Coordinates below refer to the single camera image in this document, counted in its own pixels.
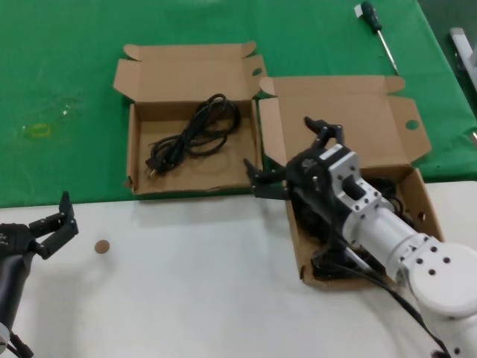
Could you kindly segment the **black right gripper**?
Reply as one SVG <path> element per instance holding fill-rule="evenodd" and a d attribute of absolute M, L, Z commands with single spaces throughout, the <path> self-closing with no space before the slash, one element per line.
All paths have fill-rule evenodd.
<path fill-rule="evenodd" d="M 304 122 L 317 137 L 286 168 L 264 172 L 243 159 L 251 190 L 256 198 L 290 198 L 295 219 L 310 236 L 323 243 L 339 242 L 343 239 L 341 205 L 332 188 L 329 164 L 320 156 L 331 139 L 344 144 L 343 128 L 309 116 Z"/>

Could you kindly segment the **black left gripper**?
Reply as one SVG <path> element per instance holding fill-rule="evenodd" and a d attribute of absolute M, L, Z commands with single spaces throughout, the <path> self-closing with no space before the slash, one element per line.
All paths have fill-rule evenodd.
<path fill-rule="evenodd" d="M 41 243 L 33 233 L 53 233 Z M 1 258 L 15 255 L 35 254 L 44 260 L 50 258 L 78 235 L 78 224 L 67 191 L 64 191 L 58 212 L 30 223 L 1 224 Z"/>

